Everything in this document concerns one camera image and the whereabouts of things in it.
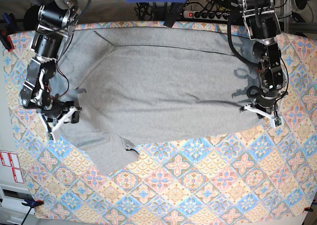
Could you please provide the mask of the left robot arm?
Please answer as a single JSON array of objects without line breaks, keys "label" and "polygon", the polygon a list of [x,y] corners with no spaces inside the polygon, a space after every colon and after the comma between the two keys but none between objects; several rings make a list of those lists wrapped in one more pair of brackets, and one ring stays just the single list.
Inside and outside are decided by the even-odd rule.
[{"label": "left robot arm", "polygon": [[[238,7],[229,16],[227,38],[231,51],[247,66],[256,69],[259,84],[247,89],[250,104],[240,108],[241,112],[250,111],[258,118],[268,118],[280,122],[278,102],[288,94],[289,75],[282,68],[281,50],[275,40],[281,33],[275,12],[275,0],[237,0]],[[231,25],[241,17],[250,40],[254,41],[252,53],[256,62],[243,57],[233,46]]]}]

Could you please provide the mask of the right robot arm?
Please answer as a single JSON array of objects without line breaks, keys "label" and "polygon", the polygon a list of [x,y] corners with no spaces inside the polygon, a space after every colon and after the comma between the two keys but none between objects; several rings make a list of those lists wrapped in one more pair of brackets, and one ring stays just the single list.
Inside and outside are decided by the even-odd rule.
[{"label": "right robot arm", "polygon": [[35,53],[19,94],[25,109],[36,109],[44,122],[77,123],[80,107],[51,95],[50,79],[58,72],[58,61],[65,54],[81,15],[77,0],[52,0],[38,11],[38,25],[30,49]]}]

